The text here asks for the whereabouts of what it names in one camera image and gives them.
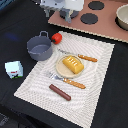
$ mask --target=white cloth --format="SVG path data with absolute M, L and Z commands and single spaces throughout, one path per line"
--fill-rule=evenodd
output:
M 63 39 L 60 44 L 53 44 L 53 55 L 46 61 L 37 62 L 34 69 L 14 95 L 83 128 L 89 128 L 114 45 L 62 31 L 59 33 L 62 34 Z M 73 79 L 84 84 L 86 86 L 85 89 L 80 89 L 45 76 L 46 70 L 59 75 L 56 72 L 55 64 L 63 53 L 57 49 L 98 59 L 96 63 L 83 60 L 84 71 L 79 77 Z M 69 94 L 72 98 L 71 101 L 66 101 L 51 91 L 49 89 L 50 84 L 54 84 Z

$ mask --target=small white box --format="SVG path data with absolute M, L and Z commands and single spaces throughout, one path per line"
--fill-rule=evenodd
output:
M 20 61 L 5 63 L 5 69 L 11 79 L 23 76 L 23 67 Z

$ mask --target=black countertop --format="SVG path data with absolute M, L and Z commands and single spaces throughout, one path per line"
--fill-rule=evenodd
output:
M 53 128 L 79 126 L 14 97 L 36 61 L 27 52 L 27 41 L 47 31 L 49 38 L 58 31 L 115 44 L 91 128 L 128 127 L 128 44 L 48 24 L 45 12 L 30 0 L 16 0 L 0 12 L 0 104 L 38 119 Z M 24 76 L 10 79 L 5 63 L 20 61 Z

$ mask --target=wooden knife handle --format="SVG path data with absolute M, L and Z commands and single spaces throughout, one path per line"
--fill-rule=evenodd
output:
M 83 84 L 77 83 L 75 81 L 72 81 L 72 80 L 64 78 L 64 82 L 68 83 L 68 84 L 71 84 L 71 85 L 74 85 L 74 86 L 76 86 L 78 88 L 85 89 L 85 86 Z
M 92 58 L 92 57 L 87 57 L 87 56 L 83 56 L 83 55 L 79 55 L 79 54 L 78 54 L 78 57 L 81 59 L 92 61 L 92 62 L 97 62 L 97 59 Z

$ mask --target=toy tomato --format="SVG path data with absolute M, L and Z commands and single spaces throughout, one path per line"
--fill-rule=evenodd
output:
M 62 35 L 60 33 L 56 33 L 52 36 L 51 40 L 54 44 L 59 44 L 62 40 Z

